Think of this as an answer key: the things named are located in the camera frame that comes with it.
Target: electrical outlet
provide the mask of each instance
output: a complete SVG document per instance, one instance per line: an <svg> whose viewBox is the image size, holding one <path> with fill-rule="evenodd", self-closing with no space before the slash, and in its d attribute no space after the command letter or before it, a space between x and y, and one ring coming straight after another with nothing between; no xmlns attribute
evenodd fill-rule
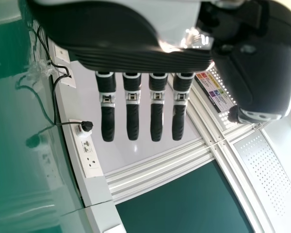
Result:
<svg viewBox="0 0 291 233"><path fill-rule="evenodd" d="M77 88L73 72L69 67L67 67L67 68L69 70L69 73L70 73L71 77L67 77L67 78L61 79L60 82L63 83L63 84L66 84L68 86L71 86L73 88ZM66 70L64 68L58 68L58 71L59 71L59 75L66 74Z"/></svg>
<svg viewBox="0 0 291 233"><path fill-rule="evenodd" d="M40 133L37 137L39 138L39 144L33 150L38 154L37 158L50 190L55 190L64 184L56 166L52 147L49 144L53 141L53 138L48 131Z"/></svg>
<svg viewBox="0 0 291 233"><path fill-rule="evenodd" d="M94 144L91 136L87 138L80 138L76 134L76 127L78 125L70 125L72 135L74 138L74 143L76 145L80 163L82 165L83 172L86 178L103 176L103 172L94 148Z"/></svg>
<svg viewBox="0 0 291 233"><path fill-rule="evenodd" d="M68 51L60 48L57 45L54 45L54 46L55 46L55 56L57 58L59 58L60 60L63 60L65 62L67 62L67 63L70 63L70 58L69 58Z"/></svg>

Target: black machine housing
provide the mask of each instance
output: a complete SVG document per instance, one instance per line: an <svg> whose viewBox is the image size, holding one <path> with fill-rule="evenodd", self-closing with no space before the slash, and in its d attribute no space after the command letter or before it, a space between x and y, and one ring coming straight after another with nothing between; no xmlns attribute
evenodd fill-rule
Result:
<svg viewBox="0 0 291 233"><path fill-rule="evenodd" d="M88 69L192 73L206 70L213 60L238 103L231 121L270 121L290 111L291 11L277 2L245 1L236 9L204 2L196 27L214 38L212 49L166 53L154 27L126 6L103 1L43 6L27 1L47 35Z"/></svg>

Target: perforated metal panel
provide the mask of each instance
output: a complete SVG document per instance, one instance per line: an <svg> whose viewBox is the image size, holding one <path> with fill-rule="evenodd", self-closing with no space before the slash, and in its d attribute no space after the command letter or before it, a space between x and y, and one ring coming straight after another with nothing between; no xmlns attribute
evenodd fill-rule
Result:
<svg viewBox="0 0 291 233"><path fill-rule="evenodd" d="M291 183L260 131L234 144L276 232L291 231Z"/></svg>

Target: cable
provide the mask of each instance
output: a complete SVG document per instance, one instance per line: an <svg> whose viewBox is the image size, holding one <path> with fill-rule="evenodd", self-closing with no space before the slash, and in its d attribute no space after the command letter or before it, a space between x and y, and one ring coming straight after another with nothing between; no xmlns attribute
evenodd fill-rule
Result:
<svg viewBox="0 0 291 233"><path fill-rule="evenodd" d="M37 100L38 100L38 102L39 102L39 105L40 105L40 107L41 107L41 109L42 109L42 113L43 113L44 117L48 120L48 122L49 122L49 123L51 124L51 126L53 127L55 124L53 123L53 121L49 118L48 114L46 113L46 111L45 111L45 109L44 109L44 107L43 107L43 103L42 103L42 101L41 101L39 95L35 92L35 90L34 90L33 88L31 88L31 87L29 87L29 86L25 86L25 85L17 86L17 87L16 87L16 90L20 90L20 89L27 89L27 90L31 91L31 92L34 94L34 96L37 98Z"/></svg>
<svg viewBox="0 0 291 233"><path fill-rule="evenodd" d="M44 129L40 130L39 132L37 132L36 135L39 135L39 134L41 134L41 133L45 132L46 130L49 130L49 129L53 128L53 127L54 127L54 125L47 126L46 128L44 128Z"/></svg>
<svg viewBox="0 0 291 233"><path fill-rule="evenodd" d="M53 62L52 57L51 57L50 54L49 54L49 50L48 50L46 44L44 43L44 41L42 40L42 38L41 38L41 36L40 36L41 29L42 29L41 26L39 26L39 28L38 28L36 34L37 34L37 37L38 37L40 43L42 44L42 46L43 46L43 48L44 48L44 50L45 50L45 52L46 52L46 54L47 54L48 59L50 60L50 63L51 63L54 67L56 67L56 68L63 68L63 69L65 69L65 71L66 71L66 74L64 74L64 75L62 75L62 76L60 76L60 77L58 77L58 78L56 79L56 81L54 82L54 85L53 85L53 90L52 90L52 100L53 100L53 110L54 110L54 122L52 122L52 124L54 124L54 125L56 125L56 126L63 126L63 125L70 125L70 124L82 124L82 122L77 122L77 121L75 121L75 122L63 122L63 123L57 123L57 115L58 115L58 111L57 111L57 102L56 102L56 93L55 93L56 86L57 86L57 84L60 82L61 79L68 78L68 77L71 78L71 75L70 75L70 73L69 73L69 69L68 69L67 67L65 67L65 66L59 66L59 65L57 65L57 64L55 64L55 63Z"/></svg>
<svg viewBox="0 0 291 233"><path fill-rule="evenodd" d="M46 44L43 42L43 40L42 40L42 38L41 38L41 36L40 36L40 31L41 31L41 26L39 26L39 28L38 28L38 30L37 30L37 36L38 36L38 39L39 39L40 43L42 44L42 46L43 46L43 48L44 48L44 50L45 50L45 52L46 52L47 57L48 57L48 59L50 60L51 64L52 64L54 67L56 67L56 68L63 68L63 69L65 69L65 70L66 70L66 75L67 75L67 77L70 77L69 69L68 69L67 67L65 67L65 66L59 66L59 65L57 65L57 64L55 64L55 63L53 62L52 57L51 57L50 54L49 54L49 50L48 50Z"/></svg>

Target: white machine panel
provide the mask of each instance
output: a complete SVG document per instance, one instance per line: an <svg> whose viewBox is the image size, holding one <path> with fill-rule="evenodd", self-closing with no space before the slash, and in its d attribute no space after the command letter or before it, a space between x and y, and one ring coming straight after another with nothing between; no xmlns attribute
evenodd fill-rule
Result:
<svg viewBox="0 0 291 233"><path fill-rule="evenodd" d="M89 135L87 138L80 138L76 134L76 127L78 124L70 125L74 143L76 145L79 160L82 165L84 174L86 178L103 176L103 172L97 158L97 154L94 148L94 144L91 136Z"/></svg>
<svg viewBox="0 0 291 233"><path fill-rule="evenodd" d="M260 131L234 144L276 232L291 232L291 182Z"/></svg>

